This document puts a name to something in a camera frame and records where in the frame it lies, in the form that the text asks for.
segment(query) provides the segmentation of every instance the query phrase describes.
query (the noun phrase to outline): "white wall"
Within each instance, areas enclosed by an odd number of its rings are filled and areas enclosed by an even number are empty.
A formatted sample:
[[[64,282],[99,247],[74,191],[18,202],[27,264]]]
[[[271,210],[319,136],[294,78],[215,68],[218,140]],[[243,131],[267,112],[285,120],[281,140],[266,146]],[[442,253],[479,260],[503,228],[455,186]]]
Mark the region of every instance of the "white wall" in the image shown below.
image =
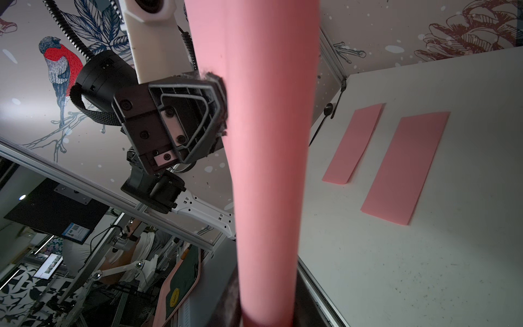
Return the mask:
[[[29,194],[44,179],[43,176],[21,166],[0,190],[0,270],[24,250],[32,238],[17,237],[24,226],[3,217],[18,204],[21,195]]]

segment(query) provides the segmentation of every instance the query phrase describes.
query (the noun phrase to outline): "bird illustration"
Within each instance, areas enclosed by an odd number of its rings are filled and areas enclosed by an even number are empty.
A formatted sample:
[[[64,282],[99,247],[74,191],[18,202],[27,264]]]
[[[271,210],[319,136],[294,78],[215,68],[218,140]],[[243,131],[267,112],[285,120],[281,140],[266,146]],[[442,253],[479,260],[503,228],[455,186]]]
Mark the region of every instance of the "bird illustration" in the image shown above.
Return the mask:
[[[40,41],[38,48],[46,59],[49,80],[53,84],[56,103],[60,107],[60,127],[62,127],[65,103],[83,64],[76,54],[60,44],[59,38],[46,36]]]

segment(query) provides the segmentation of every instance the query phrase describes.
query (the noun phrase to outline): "person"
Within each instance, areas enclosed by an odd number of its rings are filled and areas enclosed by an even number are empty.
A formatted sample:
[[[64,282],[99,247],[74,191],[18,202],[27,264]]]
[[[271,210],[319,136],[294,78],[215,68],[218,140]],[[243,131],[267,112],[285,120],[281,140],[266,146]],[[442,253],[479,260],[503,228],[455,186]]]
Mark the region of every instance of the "person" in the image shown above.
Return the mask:
[[[78,244],[70,240],[64,240],[62,247],[63,262],[69,271],[69,275],[75,277],[83,268],[89,258],[91,250],[94,251],[98,242],[104,237],[105,231],[114,223],[116,217],[113,215],[104,215],[96,225],[93,232],[87,237],[84,244]],[[138,219],[128,226],[128,234],[131,234],[140,224]],[[151,260],[155,254],[158,254],[162,248],[169,242],[171,235],[158,230],[153,232],[142,232],[139,239],[133,244],[128,251],[111,248],[105,257],[98,263],[94,271],[116,268],[130,264],[134,261]],[[114,274],[102,277],[100,281],[105,284],[115,284],[119,281],[131,282],[136,272],[129,270],[124,273]]]

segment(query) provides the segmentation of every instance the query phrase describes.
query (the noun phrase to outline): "leaf illustration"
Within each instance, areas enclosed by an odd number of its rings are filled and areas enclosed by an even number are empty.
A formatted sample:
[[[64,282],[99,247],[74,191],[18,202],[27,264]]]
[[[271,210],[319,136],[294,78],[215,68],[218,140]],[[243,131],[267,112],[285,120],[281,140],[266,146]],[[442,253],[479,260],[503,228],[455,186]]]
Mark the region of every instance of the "leaf illustration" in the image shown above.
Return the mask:
[[[112,44],[112,47],[116,51],[125,51],[129,49],[129,40],[127,39],[127,35],[122,35],[115,38],[115,42]]]
[[[89,50],[94,54],[99,54],[100,52],[107,50],[107,46],[101,42],[96,42],[89,46]]]
[[[98,33],[97,30],[91,28],[89,23],[83,17],[78,17],[65,12],[62,12],[62,14],[79,37],[92,42],[102,41],[101,34]]]
[[[112,6],[107,6],[101,15],[104,35],[111,42],[120,32],[120,17]]]
[[[95,0],[74,0],[74,5],[82,16],[92,27],[101,33],[101,13]]]

